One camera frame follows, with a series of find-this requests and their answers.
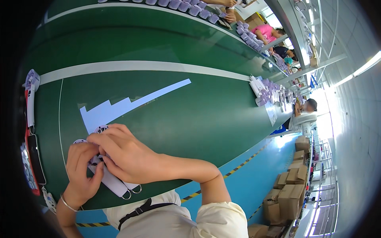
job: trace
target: white edge strip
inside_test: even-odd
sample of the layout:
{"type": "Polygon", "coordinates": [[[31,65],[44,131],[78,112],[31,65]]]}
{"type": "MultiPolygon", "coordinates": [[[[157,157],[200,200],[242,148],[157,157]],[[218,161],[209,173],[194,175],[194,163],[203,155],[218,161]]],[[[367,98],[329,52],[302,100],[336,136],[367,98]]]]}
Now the white edge strip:
{"type": "Polygon", "coordinates": [[[54,70],[49,73],[41,75],[41,85],[50,83],[62,78],[69,78],[78,75],[85,75],[90,73],[102,73],[113,71],[174,71],[174,72],[187,72],[214,75],[219,77],[234,78],[243,81],[249,81],[249,76],[221,69],[209,68],[199,65],[182,64],[174,62],[162,61],[106,61],[96,62],[89,64],[80,64],[75,66],[66,67],[63,69],[54,70]]]}
{"type": "Polygon", "coordinates": [[[163,7],[159,7],[159,6],[150,6],[150,5],[146,5],[146,4],[139,4],[139,3],[100,3],[100,4],[92,4],[92,5],[87,5],[87,6],[80,6],[80,7],[77,7],[77,8],[73,8],[73,9],[70,9],[70,10],[67,10],[67,11],[64,11],[62,13],[59,13],[55,16],[52,16],[51,18],[49,18],[46,22],[51,22],[59,17],[62,17],[62,16],[65,16],[67,14],[70,14],[70,13],[74,13],[74,12],[78,12],[78,11],[83,11],[83,10],[88,10],[88,9],[94,9],[94,8],[103,8],[103,7],[113,7],[113,6],[118,6],[118,7],[135,7],[135,8],[148,8],[148,9],[155,9],[155,10],[159,10],[159,11],[165,11],[165,12],[168,12],[168,13],[173,13],[173,14],[176,14],[176,15],[179,15],[179,16],[183,16],[183,17],[186,17],[186,18],[189,18],[189,19],[192,19],[194,21],[198,21],[200,23],[203,23],[203,24],[206,24],[210,27],[213,27],[214,29],[216,30],[219,30],[225,34],[228,34],[229,36],[235,38],[236,40],[239,40],[241,41],[242,43],[246,44],[241,38],[231,34],[230,32],[206,21],[206,20],[203,20],[203,19],[199,19],[197,17],[194,17],[194,16],[191,16],[187,13],[183,13],[183,12],[180,12],[180,11],[176,11],[176,10],[172,10],[172,9],[168,9],[168,8],[163,8],[163,7]]]}

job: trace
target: hand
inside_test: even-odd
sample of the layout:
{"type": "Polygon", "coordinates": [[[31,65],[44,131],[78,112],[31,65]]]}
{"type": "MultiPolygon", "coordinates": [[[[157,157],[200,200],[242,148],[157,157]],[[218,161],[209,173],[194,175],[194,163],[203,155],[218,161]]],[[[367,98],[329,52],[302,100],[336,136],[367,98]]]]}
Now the hand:
{"type": "Polygon", "coordinates": [[[229,8],[233,7],[236,4],[237,4],[236,0],[222,0],[221,1],[221,5],[229,7],[229,8]]]}
{"type": "Polygon", "coordinates": [[[234,11],[227,12],[227,16],[224,18],[228,23],[233,23],[236,21],[234,11]]]}
{"type": "Polygon", "coordinates": [[[63,197],[65,202],[76,210],[97,193],[101,184],[103,162],[97,165],[92,178],[86,176],[88,161],[98,152],[98,146],[93,143],[73,144],[69,148],[66,170],[70,182],[63,197]]]}
{"type": "Polygon", "coordinates": [[[138,141],[125,125],[111,124],[101,134],[89,135],[87,141],[99,145],[108,170],[122,181],[146,184],[174,179],[173,174],[178,172],[172,169],[167,155],[152,151],[138,141]]]}

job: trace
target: teal floor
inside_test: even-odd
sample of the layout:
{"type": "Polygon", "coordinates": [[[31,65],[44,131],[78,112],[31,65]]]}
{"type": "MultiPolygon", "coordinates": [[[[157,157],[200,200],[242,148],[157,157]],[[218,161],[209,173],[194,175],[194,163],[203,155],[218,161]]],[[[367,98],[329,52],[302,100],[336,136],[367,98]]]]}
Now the teal floor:
{"type": "MultiPolygon", "coordinates": [[[[262,218],[262,200],[274,184],[278,173],[287,170],[295,152],[295,140],[298,135],[263,139],[249,150],[239,155],[219,169],[223,175],[250,159],[236,172],[225,178],[232,201],[239,204],[245,211],[248,225],[253,223],[266,224],[262,218]]],[[[180,198],[185,198],[200,190],[198,183],[191,182],[176,189],[180,198]]],[[[193,197],[181,204],[188,208],[192,219],[196,219],[197,210],[201,206],[201,195],[193,197]]],[[[82,211],[77,213],[78,223],[107,222],[102,210],[82,211]]],[[[118,231],[112,226],[79,227],[84,237],[116,237],[118,231]]]]}

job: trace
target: smartphone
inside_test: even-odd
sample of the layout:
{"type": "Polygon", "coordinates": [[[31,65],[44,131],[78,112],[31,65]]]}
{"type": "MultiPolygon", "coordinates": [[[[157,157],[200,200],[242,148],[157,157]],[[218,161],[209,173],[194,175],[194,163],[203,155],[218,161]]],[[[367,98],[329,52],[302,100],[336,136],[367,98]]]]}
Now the smartphone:
{"type": "Polygon", "coordinates": [[[46,184],[46,178],[40,160],[40,152],[38,150],[37,136],[34,134],[28,136],[28,152],[30,165],[37,183],[46,184]]]}

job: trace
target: white standing fan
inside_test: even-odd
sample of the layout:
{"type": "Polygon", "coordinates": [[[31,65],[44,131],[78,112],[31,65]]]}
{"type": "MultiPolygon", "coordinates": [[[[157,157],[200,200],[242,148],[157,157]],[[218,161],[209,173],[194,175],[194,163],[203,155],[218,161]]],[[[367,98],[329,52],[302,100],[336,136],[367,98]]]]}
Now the white standing fan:
{"type": "Polygon", "coordinates": [[[316,114],[302,114],[293,119],[293,127],[296,128],[300,126],[304,136],[309,136],[311,134],[311,124],[317,120],[316,114]]]}

